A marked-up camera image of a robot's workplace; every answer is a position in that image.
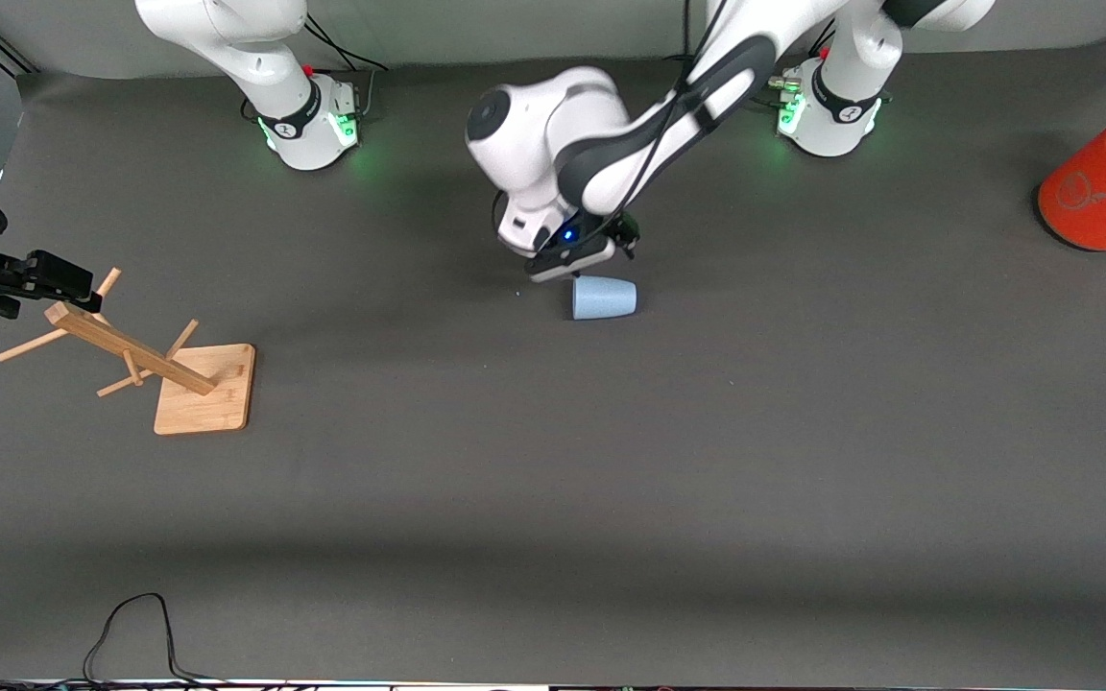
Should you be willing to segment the black frame rail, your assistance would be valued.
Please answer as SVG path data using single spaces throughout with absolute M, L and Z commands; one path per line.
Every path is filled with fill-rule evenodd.
M 35 74 L 40 69 L 34 61 L 27 57 L 18 48 L 0 34 L 0 69 L 6 74 L 17 78 L 19 75 Z

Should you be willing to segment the light blue plastic cup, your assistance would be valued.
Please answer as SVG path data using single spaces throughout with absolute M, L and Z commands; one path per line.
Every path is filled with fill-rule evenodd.
M 632 281 L 591 275 L 572 280 L 572 320 L 627 318 L 636 310 L 637 287 Z

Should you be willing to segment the wooden mug tree stand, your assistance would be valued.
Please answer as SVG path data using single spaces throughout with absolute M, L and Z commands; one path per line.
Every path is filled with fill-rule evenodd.
M 242 430 L 249 425 L 257 349 L 251 343 L 192 346 L 190 337 L 201 321 L 189 320 L 176 341 L 158 350 L 101 314 L 81 312 L 67 303 L 44 311 L 50 331 L 33 341 L 0 350 L 0 363 L 74 338 L 119 359 L 127 376 L 96 391 L 101 399 L 159 381 L 153 430 L 155 435 L 194 436 Z

